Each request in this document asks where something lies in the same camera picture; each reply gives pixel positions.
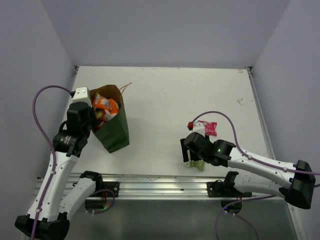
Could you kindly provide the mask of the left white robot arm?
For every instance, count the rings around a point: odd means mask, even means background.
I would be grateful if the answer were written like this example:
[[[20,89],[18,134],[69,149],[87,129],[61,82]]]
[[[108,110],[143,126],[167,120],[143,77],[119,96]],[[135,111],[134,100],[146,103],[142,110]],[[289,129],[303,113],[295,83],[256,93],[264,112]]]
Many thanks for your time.
[[[95,122],[94,110],[87,103],[74,102],[69,106],[67,120],[52,140],[54,153],[38,194],[27,214],[18,216],[14,224],[31,239],[65,239],[71,219],[85,200],[90,195],[96,197],[103,193],[102,175],[85,171],[73,189],[63,195]]]

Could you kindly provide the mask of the orange snack packet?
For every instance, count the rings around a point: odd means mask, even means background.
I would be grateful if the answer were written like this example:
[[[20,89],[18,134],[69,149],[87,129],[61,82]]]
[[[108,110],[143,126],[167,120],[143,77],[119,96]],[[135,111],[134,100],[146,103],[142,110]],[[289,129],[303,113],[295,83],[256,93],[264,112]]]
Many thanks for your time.
[[[120,107],[115,100],[113,100],[112,98],[107,99],[98,93],[95,94],[92,105],[94,110],[103,109],[106,112],[108,121],[110,121],[120,112]]]

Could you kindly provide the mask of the green paper bag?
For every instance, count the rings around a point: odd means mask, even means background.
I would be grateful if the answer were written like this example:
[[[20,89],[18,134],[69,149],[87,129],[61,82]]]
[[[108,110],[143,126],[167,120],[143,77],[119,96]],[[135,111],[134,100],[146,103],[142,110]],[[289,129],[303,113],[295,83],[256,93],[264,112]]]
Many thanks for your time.
[[[113,99],[119,106],[119,113],[99,129],[93,129],[93,134],[103,147],[114,153],[130,144],[129,127],[123,95],[120,89],[114,84],[107,84],[89,91],[91,102],[94,103],[96,94]]]

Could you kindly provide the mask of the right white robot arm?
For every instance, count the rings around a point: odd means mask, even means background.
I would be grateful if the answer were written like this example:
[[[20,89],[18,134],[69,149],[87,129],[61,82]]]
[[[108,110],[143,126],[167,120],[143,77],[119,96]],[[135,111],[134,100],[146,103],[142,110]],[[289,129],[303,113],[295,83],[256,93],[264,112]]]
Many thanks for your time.
[[[215,189],[228,197],[247,193],[261,193],[283,198],[287,203],[310,209],[316,183],[310,165],[278,161],[239,150],[232,142],[218,139],[211,142],[208,137],[192,132],[180,139],[183,160],[199,161],[216,167],[232,170]]]

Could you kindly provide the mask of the green candy packet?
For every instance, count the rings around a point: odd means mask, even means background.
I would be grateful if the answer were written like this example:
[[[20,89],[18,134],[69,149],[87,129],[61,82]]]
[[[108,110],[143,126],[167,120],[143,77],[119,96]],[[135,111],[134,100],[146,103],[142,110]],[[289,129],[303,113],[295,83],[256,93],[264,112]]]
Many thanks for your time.
[[[187,168],[195,168],[199,172],[203,172],[205,170],[205,162],[203,160],[190,160],[184,163],[184,166]]]

